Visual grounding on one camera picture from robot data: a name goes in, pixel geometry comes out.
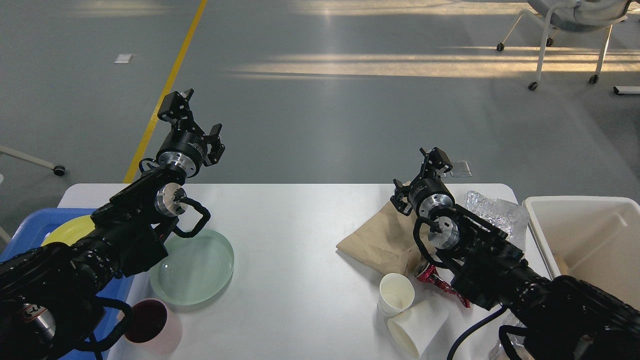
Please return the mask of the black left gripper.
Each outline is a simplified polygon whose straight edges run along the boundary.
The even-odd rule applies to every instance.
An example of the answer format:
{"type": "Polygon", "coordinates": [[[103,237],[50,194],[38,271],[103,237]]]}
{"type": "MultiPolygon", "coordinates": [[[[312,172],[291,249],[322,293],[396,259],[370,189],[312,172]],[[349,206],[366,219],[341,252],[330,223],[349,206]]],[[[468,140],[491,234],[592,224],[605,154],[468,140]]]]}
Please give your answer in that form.
{"type": "Polygon", "coordinates": [[[170,123],[173,128],[165,137],[157,151],[157,162],[160,166],[178,166],[186,173],[187,178],[196,176],[202,167],[217,164],[226,150],[221,141],[221,123],[212,126],[208,135],[192,133],[195,130],[194,114],[190,109],[190,99],[194,89],[173,91],[165,95],[157,118],[170,123]]]}

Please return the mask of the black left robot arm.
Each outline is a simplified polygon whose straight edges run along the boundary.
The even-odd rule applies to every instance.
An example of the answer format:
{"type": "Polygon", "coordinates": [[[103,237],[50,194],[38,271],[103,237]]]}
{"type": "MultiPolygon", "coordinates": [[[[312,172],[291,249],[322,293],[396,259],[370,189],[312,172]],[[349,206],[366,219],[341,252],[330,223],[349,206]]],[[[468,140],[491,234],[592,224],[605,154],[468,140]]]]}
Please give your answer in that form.
{"type": "Polygon", "coordinates": [[[99,296],[114,279],[150,270],[169,255],[171,234],[190,239],[210,211],[186,195],[187,179],[219,162],[221,124],[205,133],[190,109],[193,89],[167,94],[157,117],[171,130],[138,180],[95,210],[94,229],[1,263],[1,358],[57,360],[71,351],[110,350],[133,323],[125,301],[99,296]]]}

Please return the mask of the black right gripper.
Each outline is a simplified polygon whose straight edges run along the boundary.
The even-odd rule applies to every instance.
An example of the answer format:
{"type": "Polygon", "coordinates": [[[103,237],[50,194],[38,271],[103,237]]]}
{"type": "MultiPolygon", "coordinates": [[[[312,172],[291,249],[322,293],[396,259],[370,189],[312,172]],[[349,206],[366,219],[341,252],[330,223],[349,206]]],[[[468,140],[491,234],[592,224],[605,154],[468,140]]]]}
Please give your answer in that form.
{"type": "Polygon", "coordinates": [[[419,148],[423,161],[419,171],[419,180],[406,185],[397,178],[393,179],[394,192],[390,198],[393,207],[405,217],[412,210],[418,217],[429,217],[440,208],[455,205],[455,198],[441,178],[453,170],[453,163],[448,155],[435,146],[427,151],[419,148]]]}

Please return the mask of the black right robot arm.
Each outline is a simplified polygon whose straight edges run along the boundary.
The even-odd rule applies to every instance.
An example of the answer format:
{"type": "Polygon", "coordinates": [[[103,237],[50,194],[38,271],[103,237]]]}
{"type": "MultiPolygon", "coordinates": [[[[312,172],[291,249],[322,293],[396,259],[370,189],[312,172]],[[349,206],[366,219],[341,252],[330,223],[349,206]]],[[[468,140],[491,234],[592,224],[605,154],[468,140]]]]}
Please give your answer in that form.
{"type": "Polygon", "coordinates": [[[522,323],[498,329],[510,360],[519,359],[512,335],[523,338],[535,360],[639,358],[638,310],[573,276],[539,275],[505,231],[456,203],[441,179],[453,168],[448,155],[438,147],[420,152],[418,174],[408,185],[395,179],[390,202],[402,215],[416,214],[419,253],[427,264],[452,272],[455,291],[485,310],[501,306],[455,340],[449,360],[467,337],[507,311],[522,323]]]}

